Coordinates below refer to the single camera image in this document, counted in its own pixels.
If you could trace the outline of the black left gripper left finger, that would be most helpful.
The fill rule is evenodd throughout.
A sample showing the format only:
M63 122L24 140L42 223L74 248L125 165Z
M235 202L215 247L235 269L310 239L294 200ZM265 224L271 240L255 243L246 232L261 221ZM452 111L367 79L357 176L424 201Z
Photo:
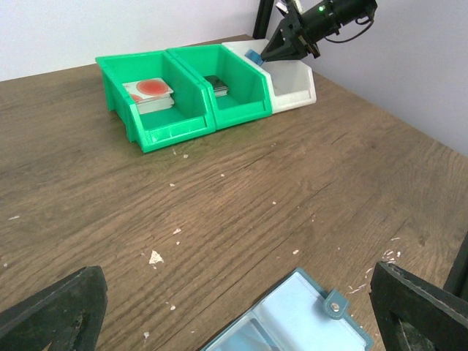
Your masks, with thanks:
M107 308L99 266L71 273L1 312L2 350L95 350Z

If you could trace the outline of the blue card holder wallet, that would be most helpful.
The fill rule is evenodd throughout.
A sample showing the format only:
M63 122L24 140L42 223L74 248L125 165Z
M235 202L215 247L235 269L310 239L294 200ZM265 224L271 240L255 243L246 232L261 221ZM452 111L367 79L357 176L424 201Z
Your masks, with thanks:
M203 350L370 350L370 335L348 312L349 301L303 269L278 282Z

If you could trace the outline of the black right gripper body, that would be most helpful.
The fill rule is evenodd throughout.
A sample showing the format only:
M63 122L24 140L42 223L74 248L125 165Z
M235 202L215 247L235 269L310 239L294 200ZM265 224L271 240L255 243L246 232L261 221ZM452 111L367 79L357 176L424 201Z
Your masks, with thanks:
M320 49L317 43L306 33L306 27L301 22L301 16L296 8L288 9L283 19L280 21L279 28L284 35L290 39L297 50L308 48L310 54L315 59L320 57Z

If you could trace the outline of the blue credit card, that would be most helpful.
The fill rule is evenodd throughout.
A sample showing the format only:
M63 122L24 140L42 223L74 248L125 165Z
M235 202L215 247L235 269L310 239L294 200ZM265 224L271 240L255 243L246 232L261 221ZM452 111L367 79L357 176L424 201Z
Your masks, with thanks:
M252 50L252 49L247 50L245 57L259 67L263 65L264 61L261 55L257 53L255 50Z

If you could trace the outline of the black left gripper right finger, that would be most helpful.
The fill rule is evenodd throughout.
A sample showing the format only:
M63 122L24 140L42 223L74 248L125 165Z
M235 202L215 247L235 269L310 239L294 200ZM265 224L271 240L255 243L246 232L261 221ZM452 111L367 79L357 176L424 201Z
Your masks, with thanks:
M454 294L379 261L369 296L386 350L467 349L467 302Z

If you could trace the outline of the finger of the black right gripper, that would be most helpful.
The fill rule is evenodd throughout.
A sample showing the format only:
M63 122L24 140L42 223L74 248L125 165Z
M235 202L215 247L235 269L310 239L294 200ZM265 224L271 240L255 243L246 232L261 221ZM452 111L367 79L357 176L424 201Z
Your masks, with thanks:
M297 50L293 46L268 47L261 53L264 62L301 60L310 54L308 48Z
M288 39L284 35L282 29L278 27L275 30L275 32L273 33L272 38L268 41L268 44L263 48L263 50L265 48L268 48L268 47L277 48L277 47L281 47L281 46L293 46L294 47L294 45L291 43L290 39Z

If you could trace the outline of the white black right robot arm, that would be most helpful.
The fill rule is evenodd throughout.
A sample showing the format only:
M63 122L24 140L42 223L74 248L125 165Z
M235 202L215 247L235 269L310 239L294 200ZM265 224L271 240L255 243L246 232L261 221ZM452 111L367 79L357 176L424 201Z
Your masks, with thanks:
M356 39L374 24L376 10L374 0L321 1L307 11L298 1L286 1L283 18L260 57L264 62L301 60L308 55L318 58L320 40L343 44ZM352 22L364 27L361 33L345 40L330 38Z

